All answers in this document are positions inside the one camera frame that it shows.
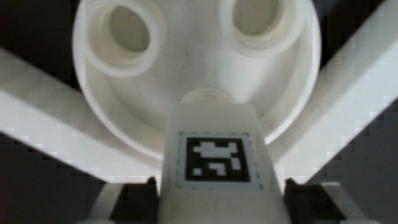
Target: white plastic part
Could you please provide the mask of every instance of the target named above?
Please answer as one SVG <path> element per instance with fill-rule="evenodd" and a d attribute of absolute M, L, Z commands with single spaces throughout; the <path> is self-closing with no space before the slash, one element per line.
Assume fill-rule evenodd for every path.
<path fill-rule="evenodd" d="M 183 103 L 174 106 L 158 224 L 290 223 L 259 129 L 252 105 Z M 229 168 L 233 159 L 242 165 L 236 172 Z M 192 170 L 201 180 L 192 179 Z"/>
<path fill-rule="evenodd" d="M 268 145 L 281 188 L 306 183 L 398 97 L 398 1 L 387 0 L 322 71 L 288 131 Z"/>
<path fill-rule="evenodd" d="M 151 0 L 87 0 L 83 4 L 85 30 L 82 35 L 85 36 L 85 57 L 94 67 L 110 76 L 133 77 L 149 69 L 163 47 L 165 22 L 162 12 Z M 121 46 L 112 34 L 112 13 L 117 12 L 115 10 L 121 7 L 139 15 L 147 28 L 149 46 L 142 52 L 133 52 Z M 124 26 L 130 25 L 128 18 L 119 22 L 124 23 Z"/>
<path fill-rule="evenodd" d="M 107 220 L 110 218 L 123 186 L 123 184 L 103 185 L 103 189 L 96 198 L 96 203 L 91 209 L 89 219 Z"/>
<path fill-rule="evenodd" d="M 165 44 L 147 71 L 123 79 L 103 72 L 83 55 L 91 1 L 82 1 L 75 22 L 75 66 L 87 101 L 115 136 L 162 160 L 172 105 L 195 89 L 210 87 L 226 92 L 233 102 L 254 104 L 270 143 L 298 116 L 316 80 L 320 32 L 311 1 L 295 3 L 304 10 L 298 38 L 266 58 L 247 57 L 227 44 L 218 1 L 155 1 L 167 24 Z M 284 0 L 265 1 L 281 4 Z"/>
<path fill-rule="evenodd" d="M 0 132 L 110 183 L 146 183 L 160 162 L 112 135 L 83 95 L 0 48 Z"/>
<path fill-rule="evenodd" d="M 288 49 L 298 39 L 307 8 L 300 0 L 256 1 L 268 3 L 266 8 L 270 8 L 270 10 L 266 13 L 272 13 L 272 10 L 277 11 L 277 13 L 272 21 L 261 21 L 263 18 L 259 17 L 256 23 L 268 23 L 268 27 L 259 34 L 249 35 L 236 27 L 233 16 L 238 10 L 236 4 L 245 1 L 247 0 L 220 0 L 220 30 L 234 50 L 249 57 L 268 57 Z"/>

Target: black background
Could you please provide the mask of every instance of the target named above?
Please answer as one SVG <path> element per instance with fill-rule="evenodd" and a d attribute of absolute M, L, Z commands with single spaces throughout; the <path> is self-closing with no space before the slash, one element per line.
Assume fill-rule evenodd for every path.
<path fill-rule="evenodd" d="M 382 0 L 313 0 L 327 63 Z M 0 46 L 78 89 L 71 30 L 78 0 L 0 0 Z M 368 216 L 398 223 L 398 103 L 345 147 L 311 182 L 336 180 Z M 69 224 L 101 181 L 0 136 L 0 224 Z"/>

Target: eye socket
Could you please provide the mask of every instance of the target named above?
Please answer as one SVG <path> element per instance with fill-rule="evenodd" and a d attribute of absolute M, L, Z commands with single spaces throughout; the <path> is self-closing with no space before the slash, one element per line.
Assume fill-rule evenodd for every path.
<path fill-rule="evenodd" d="M 131 52 L 144 52 L 149 47 L 149 31 L 139 14 L 123 6 L 110 15 L 110 34 L 119 46 Z"/>
<path fill-rule="evenodd" d="M 233 24 L 238 31 L 256 36 L 263 34 L 275 23 L 279 0 L 236 0 L 233 7 Z"/>

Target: white panel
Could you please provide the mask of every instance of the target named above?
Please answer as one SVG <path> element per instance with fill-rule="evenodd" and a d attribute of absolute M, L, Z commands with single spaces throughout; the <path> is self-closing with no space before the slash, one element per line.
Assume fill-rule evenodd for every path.
<path fill-rule="evenodd" d="M 398 97 L 398 1 L 387 0 L 318 78 L 298 119 L 270 144 L 279 183 L 304 183 Z"/>
<path fill-rule="evenodd" d="M 146 182 L 158 161 L 121 143 L 82 94 L 0 49 L 0 132 L 108 182 Z"/>

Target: white bar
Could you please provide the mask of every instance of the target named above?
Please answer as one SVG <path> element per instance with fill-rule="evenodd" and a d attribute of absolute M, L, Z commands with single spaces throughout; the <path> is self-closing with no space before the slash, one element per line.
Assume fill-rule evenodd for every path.
<path fill-rule="evenodd" d="M 298 119 L 270 144 L 281 187 L 304 183 L 398 97 L 398 1 L 377 9 L 322 71 Z"/>
<path fill-rule="evenodd" d="M 0 132 L 110 183 L 144 183 L 160 162 L 103 127 L 82 94 L 0 49 Z"/>
<path fill-rule="evenodd" d="M 124 184 L 105 184 L 91 209 L 89 219 L 107 220 L 110 218 L 123 186 Z"/>
<path fill-rule="evenodd" d="M 327 195 L 332 199 L 332 202 L 339 208 L 339 211 L 345 215 L 346 220 L 368 220 L 368 217 L 362 213 L 361 208 L 357 207 L 357 204 L 352 200 L 352 197 L 345 191 L 345 188 L 341 187 L 339 183 L 322 183 L 322 188 L 327 192 Z"/>

